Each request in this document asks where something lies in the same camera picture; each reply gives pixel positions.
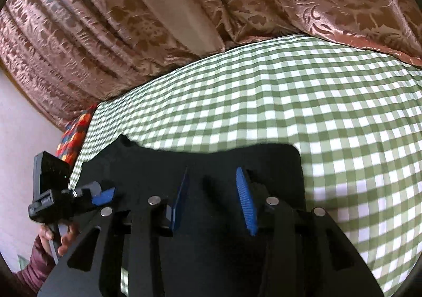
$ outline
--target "silver bolt head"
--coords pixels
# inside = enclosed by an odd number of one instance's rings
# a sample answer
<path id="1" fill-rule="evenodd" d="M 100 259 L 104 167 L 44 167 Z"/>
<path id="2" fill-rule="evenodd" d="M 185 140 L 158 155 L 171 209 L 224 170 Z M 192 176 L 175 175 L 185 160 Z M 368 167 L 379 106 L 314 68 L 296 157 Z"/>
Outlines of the silver bolt head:
<path id="1" fill-rule="evenodd" d="M 101 209 L 100 214 L 101 216 L 107 217 L 107 216 L 110 216 L 112 212 L 113 212 L 112 208 L 106 207 L 106 208 Z"/>
<path id="2" fill-rule="evenodd" d="M 268 197 L 267 198 L 267 204 L 270 206 L 275 206 L 279 203 L 279 199 L 277 197 Z"/>
<path id="3" fill-rule="evenodd" d="M 316 216 L 322 217 L 322 216 L 325 216 L 326 211 L 325 211 L 324 208 L 317 207 L 317 208 L 314 209 L 314 214 Z"/>
<path id="4" fill-rule="evenodd" d="M 149 205 L 156 205 L 161 202 L 161 198 L 159 196 L 152 196 L 148 198 Z"/>

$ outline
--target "checkered tablecloth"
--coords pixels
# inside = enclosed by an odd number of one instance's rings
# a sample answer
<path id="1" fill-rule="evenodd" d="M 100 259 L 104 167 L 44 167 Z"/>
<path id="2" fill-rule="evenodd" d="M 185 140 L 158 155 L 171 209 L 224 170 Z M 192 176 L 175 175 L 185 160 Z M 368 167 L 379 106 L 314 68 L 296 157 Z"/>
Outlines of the checkered tablecloth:
<path id="1" fill-rule="evenodd" d="M 422 250 L 421 85 L 391 56 L 309 36 L 246 45 L 101 103 L 71 185 L 121 133 L 189 152 L 288 142 L 308 207 L 329 210 L 390 296 Z"/>

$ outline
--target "patterned cushion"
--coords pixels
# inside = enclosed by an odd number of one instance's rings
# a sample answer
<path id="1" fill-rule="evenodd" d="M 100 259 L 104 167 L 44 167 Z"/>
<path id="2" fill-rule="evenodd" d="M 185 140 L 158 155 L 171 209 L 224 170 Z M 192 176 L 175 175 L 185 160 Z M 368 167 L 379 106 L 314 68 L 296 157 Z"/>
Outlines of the patterned cushion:
<path id="1" fill-rule="evenodd" d="M 81 116 L 70 123 L 57 147 L 56 157 L 66 161 L 70 165 L 70 169 L 73 168 L 73 165 L 76 162 L 76 158 L 82 148 L 89 124 L 96 109 L 96 104 L 90 106 Z"/>

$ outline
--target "hand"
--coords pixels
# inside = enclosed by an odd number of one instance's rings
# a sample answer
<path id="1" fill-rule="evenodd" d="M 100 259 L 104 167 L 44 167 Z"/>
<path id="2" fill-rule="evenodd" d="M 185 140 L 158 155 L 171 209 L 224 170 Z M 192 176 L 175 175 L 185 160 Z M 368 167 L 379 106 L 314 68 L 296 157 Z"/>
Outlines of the hand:
<path id="1" fill-rule="evenodd" d="M 43 244 L 43 248 L 47 254 L 51 255 L 51 249 L 49 240 L 53 239 L 53 232 L 46 226 L 42 225 L 40 227 L 40 231 L 38 235 L 41 239 L 41 243 Z M 70 223 L 68 225 L 68 233 L 60 238 L 60 242 L 62 245 L 57 249 L 57 252 L 60 256 L 63 256 L 68 251 L 68 248 L 73 242 L 76 240 L 77 236 L 79 235 L 79 225 L 77 223 Z"/>

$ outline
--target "patterned curtain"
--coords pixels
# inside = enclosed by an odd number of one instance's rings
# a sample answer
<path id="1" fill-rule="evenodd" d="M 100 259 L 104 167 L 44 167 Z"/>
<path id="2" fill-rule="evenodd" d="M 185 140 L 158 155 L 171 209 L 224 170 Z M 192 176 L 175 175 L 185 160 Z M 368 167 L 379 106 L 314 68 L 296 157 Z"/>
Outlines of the patterned curtain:
<path id="1" fill-rule="evenodd" d="M 90 105 L 176 67 L 298 32 L 422 66 L 414 0 L 8 0 L 0 59 L 64 129 Z"/>

